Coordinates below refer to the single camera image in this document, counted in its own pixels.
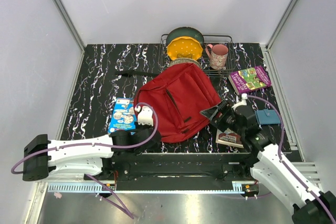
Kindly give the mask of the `yellow paperback book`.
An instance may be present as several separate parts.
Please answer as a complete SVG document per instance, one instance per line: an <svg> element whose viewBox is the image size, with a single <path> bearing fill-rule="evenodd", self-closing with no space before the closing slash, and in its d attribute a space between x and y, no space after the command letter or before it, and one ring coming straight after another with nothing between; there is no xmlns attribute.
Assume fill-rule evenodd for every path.
<svg viewBox="0 0 336 224"><path fill-rule="evenodd" d="M227 146L232 146L236 148L244 148L241 142L241 139L240 139L240 135L238 135L237 133L235 133L234 131L230 129L227 129L224 132L217 129L216 143L227 145Z"/></svg>

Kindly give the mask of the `red student backpack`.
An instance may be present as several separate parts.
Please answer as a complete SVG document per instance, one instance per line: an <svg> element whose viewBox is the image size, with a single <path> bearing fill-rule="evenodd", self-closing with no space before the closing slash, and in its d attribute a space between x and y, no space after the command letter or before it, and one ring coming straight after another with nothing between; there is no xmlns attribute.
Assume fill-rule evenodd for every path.
<svg viewBox="0 0 336 224"><path fill-rule="evenodd" d="M164 143L179 143L194 136L209 124L200 112L221 102L209 77L194 63L179 63L160 74L135 70L116 74L153 78L138 90L134 103L147 103L155 110Z"/></svg>

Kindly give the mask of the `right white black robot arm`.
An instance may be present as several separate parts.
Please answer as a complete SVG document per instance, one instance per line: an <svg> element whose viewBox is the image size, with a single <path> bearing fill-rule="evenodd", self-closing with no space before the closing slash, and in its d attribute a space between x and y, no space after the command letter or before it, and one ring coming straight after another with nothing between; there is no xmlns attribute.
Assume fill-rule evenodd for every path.
<svg viewBox="0 0 336 224"><path fill-rule="evenodd" d="M218 130L230 129L240 135L249 155L238 167L239 176L266 186L287 207L294 223L335 223L335 195L322 192L301 174L261 129L245 101L232 104L223 100L200 114Z"/></svg>

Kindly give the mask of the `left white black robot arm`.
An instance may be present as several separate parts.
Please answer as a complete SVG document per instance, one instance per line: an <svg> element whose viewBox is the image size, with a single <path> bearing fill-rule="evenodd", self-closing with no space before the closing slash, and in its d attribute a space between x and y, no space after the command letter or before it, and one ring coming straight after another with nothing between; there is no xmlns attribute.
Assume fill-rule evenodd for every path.
<svg viewBox="0 0 336 224"><path fill-rule="evenodd" d="M23 180L33 182L79 174L107 180L113 175L113 167L106 159L121 153L138 155L160 142L159 131L147 126L73 141L50 140L46 134L37 135L24 148Z"/></svg>

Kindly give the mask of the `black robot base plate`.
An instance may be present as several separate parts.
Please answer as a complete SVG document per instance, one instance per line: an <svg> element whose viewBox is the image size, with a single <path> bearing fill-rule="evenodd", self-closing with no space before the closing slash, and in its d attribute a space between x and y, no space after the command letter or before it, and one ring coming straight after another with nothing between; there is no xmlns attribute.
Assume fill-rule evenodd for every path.
<svg viewBox="0 0 336 224"><path fill-rule="evenodd" d="M251 153L141 153L120 152L104 158L100 181L138 179L205 179L215 182L251 180L249 169L258 162Z"/></svg>

